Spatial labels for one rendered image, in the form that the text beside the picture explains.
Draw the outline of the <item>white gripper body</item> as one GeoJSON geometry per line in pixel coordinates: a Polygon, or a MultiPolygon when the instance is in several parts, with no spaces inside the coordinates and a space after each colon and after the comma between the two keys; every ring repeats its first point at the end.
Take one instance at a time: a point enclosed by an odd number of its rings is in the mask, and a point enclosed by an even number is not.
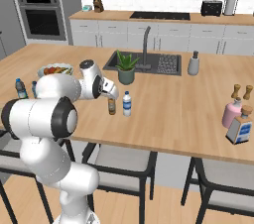
{"type": "Polygon", "coordinates": [[[115,83],[111,80],[105,80],[103,83],[102,94],[111,99],[119,97],[119,91],[115,83]]]}

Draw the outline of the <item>brown glass bottle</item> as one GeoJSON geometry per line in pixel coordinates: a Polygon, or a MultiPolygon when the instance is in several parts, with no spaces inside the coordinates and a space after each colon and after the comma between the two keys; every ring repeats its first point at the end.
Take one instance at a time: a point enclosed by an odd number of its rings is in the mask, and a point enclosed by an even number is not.
{"type": "Polygon", "coordinates": [[[110,115],[114,115],[116,113],[116,103],[113,98],[108,98],[108,111],[110,115]]]}

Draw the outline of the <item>white plastic bottle blue label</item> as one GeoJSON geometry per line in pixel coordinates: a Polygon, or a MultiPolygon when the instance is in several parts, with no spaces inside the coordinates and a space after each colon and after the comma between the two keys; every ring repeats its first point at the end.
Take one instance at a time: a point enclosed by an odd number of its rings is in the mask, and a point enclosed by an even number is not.
{"type": "Polygon", "coordinates": [[[131,116],[131,96],[129,91],[125,91],[123,96],[123,115],[126,117],[131,116]]]}

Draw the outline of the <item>green plant in grey pot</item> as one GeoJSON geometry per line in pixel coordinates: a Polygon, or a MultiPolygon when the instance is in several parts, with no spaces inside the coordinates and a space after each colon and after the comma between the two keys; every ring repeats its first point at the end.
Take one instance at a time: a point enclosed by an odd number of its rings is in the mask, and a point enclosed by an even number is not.
{"type": "Polygon", "coordinates": [[[132,59],[132,55],[125,56],[117,51],[119,62],[116,64],[118,69],[118,79],[124,84],[128,85],[134,81],[135,78],[135,65],[139,58],[132,59]]]}

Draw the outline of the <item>dark grey tap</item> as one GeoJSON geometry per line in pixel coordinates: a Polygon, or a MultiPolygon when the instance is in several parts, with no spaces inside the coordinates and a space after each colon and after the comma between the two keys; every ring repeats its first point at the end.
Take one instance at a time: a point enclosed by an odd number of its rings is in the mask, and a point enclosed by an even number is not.
{"type": "Polygon", "coordinates": [[[141,57],[141,62],[137,62],[135,65],[136,69],[140,69],[143,71],[150,70],[152,66],[147,63],[147,45],[148,45],[148,35],[150,33],[151,27],[148,26],[144,33],[144,39],[143,39],[143,52],[141,57]]]}

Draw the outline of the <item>white bowl of vegetables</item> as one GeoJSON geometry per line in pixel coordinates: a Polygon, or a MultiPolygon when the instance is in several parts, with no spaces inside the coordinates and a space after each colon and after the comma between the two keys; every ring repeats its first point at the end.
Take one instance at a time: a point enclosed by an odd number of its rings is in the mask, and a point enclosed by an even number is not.
{"type": "Polygon", "coordinates": [[[42,77],[48,74],[59,74],[59,73],[72,75],[73,67],[68,63],[51,63],[42,66],[38,70],[38,77],[42,77]]]}

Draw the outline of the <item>dark grey sink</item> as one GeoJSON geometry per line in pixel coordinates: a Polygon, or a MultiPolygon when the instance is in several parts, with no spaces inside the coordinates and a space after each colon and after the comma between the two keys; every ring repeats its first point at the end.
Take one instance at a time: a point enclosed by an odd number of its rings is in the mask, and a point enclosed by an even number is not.
{"type": "MultiPolygon", "coordinates": [[[[119,63],[117,52],[114,52],[103,69],[117,70],[116,65],[119,63]]],[[[180,55],[147,54],[146,64],[149,64],[151,68],[146,70],[135,68],[135,71],[140,73],[182,75],[182,57],[180,55]]]]}

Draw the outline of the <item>black stool grey seat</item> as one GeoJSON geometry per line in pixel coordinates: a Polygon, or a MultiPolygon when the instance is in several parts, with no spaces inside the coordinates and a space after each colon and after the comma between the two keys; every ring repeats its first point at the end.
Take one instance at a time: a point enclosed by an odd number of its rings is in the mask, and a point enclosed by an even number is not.
{"type": "Polygon", "coordinates": [[[150,179],[150,199],[154,197],[157,152],[99,145],[95,162],[88,160],[95,149],[88,143],[82,152],[82,163],[99,171],[100,190],[117,192],[139,198],[139,224],[145,224],[146,180],[150,179]]]}
{"type": "MultiPolygon", "coordinates": [[[[32,177],[37,185],[39,194],[41,196],[48,220],[50,224],[54,223],[54,218],[48,203],[43,185],[37,181],[36,176],[30,172],[28,168],[23,164],[20,159],[20,154],[18,153],[20,145],[17,140],[9,142],[3,150],[0,150],[0,172],[8,174],[16,174],[21,176],[32,177]]],[[[3,187],[2,180],[0,179],[0,196],[5,204],[8,211],[12,224],[18,224],[14,211],[12,209],[11,203],[3,187]]]]}
{"type": "Polygon", "coordinates": [[[191,157],[181,205],[191,184],[199,186],[201,199],[195,224],[207,209],[254,217],[254,166],[191,157]]]}

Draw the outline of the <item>white base cupboard run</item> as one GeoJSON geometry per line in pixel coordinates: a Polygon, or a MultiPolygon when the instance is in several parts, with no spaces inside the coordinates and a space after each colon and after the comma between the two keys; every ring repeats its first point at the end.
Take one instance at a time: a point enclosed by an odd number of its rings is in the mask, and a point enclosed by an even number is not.
{"type": "Polygon", "coordinates": [[[254,56],[254,27],[206,24],[70,20],[73,44],[141,50],[148,27],[147,49],[217,55],[254,56]]]}

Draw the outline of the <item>grey soap dispenser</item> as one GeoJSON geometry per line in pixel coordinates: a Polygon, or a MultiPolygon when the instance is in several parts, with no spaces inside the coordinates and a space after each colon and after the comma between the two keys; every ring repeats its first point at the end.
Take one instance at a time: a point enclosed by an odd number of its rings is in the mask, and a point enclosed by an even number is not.
{"type": "Polygon", "coordinates": [[[188,74],[189,75],[197,75],[199,69],[199,57],[198,51],[194,51],[192,57],[190,58],[188,74]]]}

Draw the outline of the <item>brown knife block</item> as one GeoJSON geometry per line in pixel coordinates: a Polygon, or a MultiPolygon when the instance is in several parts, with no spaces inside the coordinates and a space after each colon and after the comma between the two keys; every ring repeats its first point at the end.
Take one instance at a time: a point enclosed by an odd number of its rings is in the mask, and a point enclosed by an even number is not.
{"type": "Polygon", "coordinates": [[[94,11],[96,13],[101,13],[104,11],[103,4],[101,0],[93,0],[93,6],[94,6],[94,11]]]}

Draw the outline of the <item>black hob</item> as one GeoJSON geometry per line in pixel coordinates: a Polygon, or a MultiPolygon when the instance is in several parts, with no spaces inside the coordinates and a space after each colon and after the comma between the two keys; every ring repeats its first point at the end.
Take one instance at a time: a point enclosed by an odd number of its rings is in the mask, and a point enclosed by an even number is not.
{"type": "Polygon", "coordinates": [[[187,20],[191,19],[190,13],[179,13],[179,12],[146,12],[146,11],[135,11],[130,19],[156,19],[156,20],[187,20]]]}

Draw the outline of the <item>grey tall oven cabinet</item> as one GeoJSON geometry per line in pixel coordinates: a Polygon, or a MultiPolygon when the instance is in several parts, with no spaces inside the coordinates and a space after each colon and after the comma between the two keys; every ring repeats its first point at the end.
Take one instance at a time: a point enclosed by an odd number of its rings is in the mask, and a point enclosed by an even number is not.
{"type": "Polygon", "coordinates": [[[81,9],[81,0],[60,0],[60,3],[65,41],[28,39],[18,0],[0,0],[0,59],[33,43],[71,45],[73,40],[69,17],[81,9]]]}

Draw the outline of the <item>built-in steel oven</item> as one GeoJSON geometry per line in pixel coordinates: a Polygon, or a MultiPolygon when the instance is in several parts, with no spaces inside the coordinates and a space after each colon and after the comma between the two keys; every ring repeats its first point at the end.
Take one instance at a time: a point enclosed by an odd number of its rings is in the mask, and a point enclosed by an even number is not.
{"type": "Polygon", "coordinates": [[[28,39],[65,41],[60,0],[18,0],[28,39]]]}

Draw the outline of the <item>pink glass bottle with cork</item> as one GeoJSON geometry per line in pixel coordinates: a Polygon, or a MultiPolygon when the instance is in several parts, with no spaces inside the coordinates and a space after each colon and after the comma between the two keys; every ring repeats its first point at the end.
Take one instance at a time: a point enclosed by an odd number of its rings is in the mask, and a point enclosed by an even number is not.
{"type": "Polygon", "coordinates": [[[241,103],[241,98],[238,96],[238,91],[240,89],[239,84],[234,85],[234,91],[231,94],[231,98],[233,99],[232,102],[228,103],[225,106],[224,113],[222,116],[222,125],[225,128],[229,128],[233,119],[236,116],[241,115],[241,108],[242,108],[242,103],[241,103]]]}

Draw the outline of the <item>black toaster with bread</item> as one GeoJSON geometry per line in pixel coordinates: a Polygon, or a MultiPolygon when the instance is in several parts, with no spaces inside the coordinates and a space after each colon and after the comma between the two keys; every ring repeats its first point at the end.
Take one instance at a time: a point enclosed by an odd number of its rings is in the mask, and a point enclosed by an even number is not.
{"type": "Polygon", "coordinates": [[[216,16],[221,14],[222,2],[219,0],[203,0],[200,8],[202,16],[216,16]]]}

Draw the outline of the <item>square glass bottle blue label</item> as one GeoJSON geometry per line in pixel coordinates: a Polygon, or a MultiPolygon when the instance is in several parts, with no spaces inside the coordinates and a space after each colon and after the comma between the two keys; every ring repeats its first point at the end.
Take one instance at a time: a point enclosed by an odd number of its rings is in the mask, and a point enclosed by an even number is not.
{"type": "Polygon", "coordinates": [[[241,115],[236,116],[227,133],[226,138],[233,144],[241,144],[249,141],[250,132],[252,128],[252,119],[249,115],[252,113],[253,108],[248,105],[243,105],[241,108],[241,115]]]}

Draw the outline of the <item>white paper towel roll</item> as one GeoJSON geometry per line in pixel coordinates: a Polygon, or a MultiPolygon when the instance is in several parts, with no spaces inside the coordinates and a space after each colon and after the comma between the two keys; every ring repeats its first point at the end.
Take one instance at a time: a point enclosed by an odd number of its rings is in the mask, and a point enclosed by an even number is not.
{"type": "Polygon", "coordinates": [[[234,16],[238,0],[224,0],[223,15],[234,16]]]}

